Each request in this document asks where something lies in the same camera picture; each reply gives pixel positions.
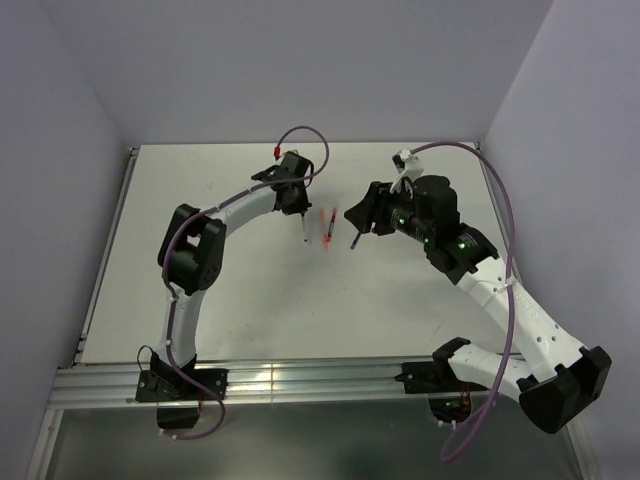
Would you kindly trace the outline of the purple pen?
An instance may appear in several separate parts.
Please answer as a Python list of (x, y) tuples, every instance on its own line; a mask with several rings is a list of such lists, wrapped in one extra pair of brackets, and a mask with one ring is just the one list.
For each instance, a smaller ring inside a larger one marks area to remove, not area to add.
[(353, 241), (351, 242), (351, 245), (350, 245), (350, 249), (351, 250), (355, 250), (355, 248), (357, 247), (358, 242), (359, 242), (359, 240), (361, 238), (361, 235), (362, 235), (361, 232), (358, 232), (356, 234), (355, 238), (353, 239)]

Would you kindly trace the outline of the red pen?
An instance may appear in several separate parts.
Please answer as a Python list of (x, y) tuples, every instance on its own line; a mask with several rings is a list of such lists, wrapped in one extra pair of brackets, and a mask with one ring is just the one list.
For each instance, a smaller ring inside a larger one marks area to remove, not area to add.
[(331, 211), (331, 215), (330, 215), (330, 219), (329, 219), (329, 224), (328, 224), (328, 228), (327, 228), (327, 236), (326, 236), (326, 241), (327, 243), (330, 243), (333, 237), (333, 231), (335, 228), (335, 224), (336, 224), (336, 220), (337, 220), (337, 216), (338, 216), (338, 208), (334, 207)]

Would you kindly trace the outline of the orange pen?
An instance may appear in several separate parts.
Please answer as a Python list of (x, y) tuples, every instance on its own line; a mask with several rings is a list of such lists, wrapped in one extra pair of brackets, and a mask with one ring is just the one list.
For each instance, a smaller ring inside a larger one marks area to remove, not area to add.
[(328, 250), (329, 248), (329, 223), (328, 223), (328, 219), (327, 219), (327, 215), (326, 215), (326, 211), (323, 207), (321, 207), (319, 209), (319, 225), (320, 225), (320, 232), (321, 232), (321, 241), (322, 241), (322, 246), (323, 249), (325, 251)]

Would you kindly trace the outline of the white pen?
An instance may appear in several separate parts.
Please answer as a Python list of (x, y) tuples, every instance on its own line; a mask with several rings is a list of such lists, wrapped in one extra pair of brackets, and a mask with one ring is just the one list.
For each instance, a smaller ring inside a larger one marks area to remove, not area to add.
[(302, 238), (305, 244), (309, 243), (309, 233), (307, 228), (306, 214), (301, 214)]

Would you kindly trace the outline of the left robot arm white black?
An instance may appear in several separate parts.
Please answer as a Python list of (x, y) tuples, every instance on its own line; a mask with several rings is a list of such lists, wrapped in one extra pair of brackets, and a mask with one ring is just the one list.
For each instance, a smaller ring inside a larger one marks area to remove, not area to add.
[(310, 160), (287, 151), (220, 205), (207, 211), (188, 204), (176, 208), (157, 257), (168, 290), (163, 334), (151, 350), (149, 368), (140, 373), (137, 402), (224, 398), (228, 371), (196, 367), (196, 330), (204, 296), (222, 271), (226, 240), (271, 212), (305, 215), (311, 207), (307, 184), (314, 174)]

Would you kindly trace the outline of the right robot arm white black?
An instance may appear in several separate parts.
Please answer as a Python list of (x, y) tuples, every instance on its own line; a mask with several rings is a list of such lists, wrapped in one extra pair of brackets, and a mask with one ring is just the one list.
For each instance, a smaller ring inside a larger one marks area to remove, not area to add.
[(344, 217), (360, 234), (402, 233), (421, 243), (431, 265), (510, 333), (522, 356), (501, 357), (457, 337), (433, 353), (430, 382), (446, 390), (462, 382), (496, 387), (549, 434), (601, 396), (610, 355), (569, 334), (508, 275), (491, 241), (461, 221), (448, 178), (428, 175), (399, 185), (374, 181)]

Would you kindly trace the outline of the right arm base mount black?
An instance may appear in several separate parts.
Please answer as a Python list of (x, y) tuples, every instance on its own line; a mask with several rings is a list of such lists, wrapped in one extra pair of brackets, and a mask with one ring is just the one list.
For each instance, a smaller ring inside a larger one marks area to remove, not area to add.
[(472, 413), (471, 385), (456, 379), (435, 361), (402, 363), (394, 381), (403, 385), (407, 395), (427, 395), (438, 424), (456, 426)]

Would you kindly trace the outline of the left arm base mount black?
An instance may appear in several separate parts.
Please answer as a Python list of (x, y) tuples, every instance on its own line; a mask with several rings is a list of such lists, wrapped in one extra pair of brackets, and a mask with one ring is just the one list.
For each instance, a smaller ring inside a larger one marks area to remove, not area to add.
[[(137, 364), (140, 373), (134, 399), (137, 403), (157, 404), (156, 423), (164, 434), (180, 440), (195, 440), (221, 427), (226, 416), (227, 369), (199, 369), (193, 359), (176, 371), (156, 352), (151, 353), (148, 368), (143, 369), (140, 361)], [(189, 433), (200, 420), (205, 401), (214, 401), (220, 406), (220, 418), (209, 431)]]

